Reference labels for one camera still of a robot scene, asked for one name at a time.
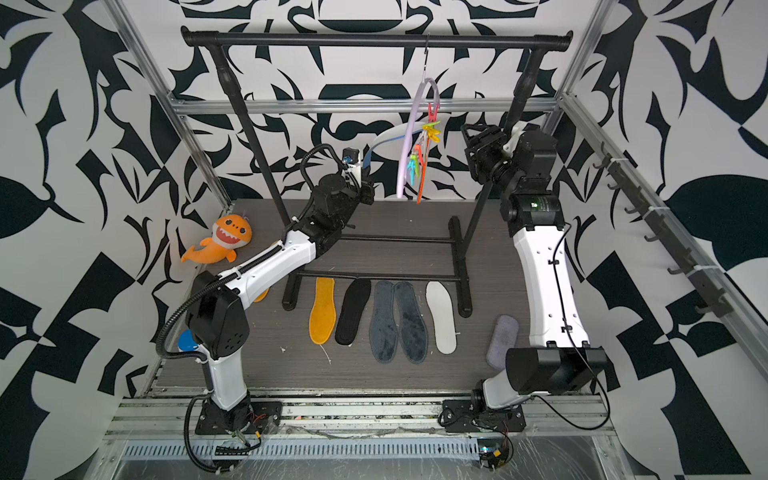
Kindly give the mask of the grey orange-edged insole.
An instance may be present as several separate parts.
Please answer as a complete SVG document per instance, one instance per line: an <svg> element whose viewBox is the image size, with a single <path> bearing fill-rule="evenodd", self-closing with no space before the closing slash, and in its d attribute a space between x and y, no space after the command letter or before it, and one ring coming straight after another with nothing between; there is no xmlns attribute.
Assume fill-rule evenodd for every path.
<svg viewBox="0 0 768 480"><path fill-rule="evenodd" d="M420 204L423 196L424 183L426 179L426 170L428 164L428 146L429 140L424 137L416 147L416 153L419 160L419 187L417 203Z"/></svg>

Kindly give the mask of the orange fuzzy insole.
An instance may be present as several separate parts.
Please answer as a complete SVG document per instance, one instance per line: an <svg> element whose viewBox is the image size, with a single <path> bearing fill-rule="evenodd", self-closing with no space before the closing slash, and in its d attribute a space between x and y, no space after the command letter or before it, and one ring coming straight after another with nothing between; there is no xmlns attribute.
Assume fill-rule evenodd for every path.
<svg viewBox="0 0 768 480"><path fill-rule="evenodd" d="M315 297L309 317L309 335L316 345L325 344L336 324L335 280L319 277L315 283Z"/></svg>
<svg viewBox="0 0 768 480"><path fill-rule="evenodd" d="M264 299L266 298L266 296L268 295L268 293L269 293L269 290L270 290L270 289L266 289L266 290L265 290L265 291L263 291L261 294L259 294L259 295L258 295L258 296L257 296L257 297L256 297L256 298L253 300L253 303L258 303L258 302L261 302L262 300L264 300Z"/></svg>

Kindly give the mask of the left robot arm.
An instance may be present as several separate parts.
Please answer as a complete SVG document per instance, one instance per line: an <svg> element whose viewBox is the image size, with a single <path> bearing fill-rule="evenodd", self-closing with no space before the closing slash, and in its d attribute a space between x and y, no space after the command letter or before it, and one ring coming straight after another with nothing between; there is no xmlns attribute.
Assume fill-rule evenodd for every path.
<svg viewBox="0 0 768 480"><path fill-rule="evenodd" d="M218 275L201 273L190 297L157 335L160 357L193 358L206 367L206 415L226 433L245 432L253 417L241 359L250 332L247 309L278 281L329 251L358 205L374 201L370 163L359 150L336 153L330 145L320 144L305 156L321 151L330 154L337 170L312 187L307 205L290 221L283 237Z"/></svg>

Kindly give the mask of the black foam insole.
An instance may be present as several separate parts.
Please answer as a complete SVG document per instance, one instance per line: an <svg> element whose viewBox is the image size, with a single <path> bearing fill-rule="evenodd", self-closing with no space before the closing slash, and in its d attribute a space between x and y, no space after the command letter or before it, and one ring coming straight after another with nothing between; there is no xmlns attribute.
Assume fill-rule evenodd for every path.
<svg viewBox="0 0 768 480"><path fill-rule="evenodd" d="M370 294L369 279L355 279L347 288L335 331L335 341L339 345L349 346L356 339Z"/></svg>

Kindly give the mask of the white orange-edged insole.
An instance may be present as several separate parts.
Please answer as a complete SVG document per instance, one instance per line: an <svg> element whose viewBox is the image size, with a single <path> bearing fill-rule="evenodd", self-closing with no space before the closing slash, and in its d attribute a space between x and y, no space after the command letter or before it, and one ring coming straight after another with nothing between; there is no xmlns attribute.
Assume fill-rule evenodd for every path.
<svg viewBox="0 0 768 480"><path fill-rule="evenodd" d="M363 169L370 167L374 150L382 145L392 141L400 141L404 138L406 132L406 125L398 125L392 127L381 134L379 134L374 140L368 151L363 156Z"/></svg>

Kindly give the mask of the lilac round clip hanger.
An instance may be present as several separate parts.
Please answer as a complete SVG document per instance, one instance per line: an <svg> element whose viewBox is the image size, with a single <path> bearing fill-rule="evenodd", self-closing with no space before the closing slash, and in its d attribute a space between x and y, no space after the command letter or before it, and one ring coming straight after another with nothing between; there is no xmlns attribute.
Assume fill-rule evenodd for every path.
<svg viewBox="0 0 768 480"><path fill-rule="evenodd" d="M416 153L416 147L419 144L419 139L421 137L429 138L425 129L429 130L436 125L437 114L439 113L441 104L437 82L427 75L429 45L430 37L427 37L424 46L421 82L413 97L406 122L405 136L402 139L400 158L398 160L398 171L396 176L397 199L402 199L405 195L406 185L412 183L416 176L419 177L419 160ZM423 104L426 104L427 106L427 121L418 124L416 117Z"/></svg>

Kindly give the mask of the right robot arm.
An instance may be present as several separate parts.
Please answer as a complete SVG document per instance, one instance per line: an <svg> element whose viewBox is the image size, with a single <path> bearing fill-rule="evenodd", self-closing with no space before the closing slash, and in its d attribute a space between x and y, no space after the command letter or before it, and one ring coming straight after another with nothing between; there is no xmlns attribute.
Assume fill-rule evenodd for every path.
<svg viewBox="0 0 768 480"><path fill-rule="evenodd" d="M524 402L571 394L597 380L605 351L591 344L568 276L565 239L570 225L549 189L556 139L536 126L468 124L461 129L470 174L488 194L500 193L500 214L520 257L529 301L526 348L504 353L504 368L472 392L466 418L501 432L504 417L521 417Z"/></svg>

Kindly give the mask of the dark grey felt insole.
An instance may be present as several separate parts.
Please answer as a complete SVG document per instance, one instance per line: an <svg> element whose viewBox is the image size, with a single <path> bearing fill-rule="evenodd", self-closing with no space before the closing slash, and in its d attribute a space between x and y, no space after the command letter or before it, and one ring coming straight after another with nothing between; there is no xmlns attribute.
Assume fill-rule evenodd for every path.
<svg viewBox="0 0 768 480"><path fill-rule="evenodd" d="M375 286L369 343L373 357L379 363L388 364L393 360L398 346L398 329L394 318L394 285L390 281L379 281Z"/></svg>
<svg viewBox="0 0 768 480"><path fill-rule="evenodd" d="M414 364L423 363L428 350L428 332L414 288L409 282L398 282L394 292L401 315L400 340L406 358Z"/></svg>

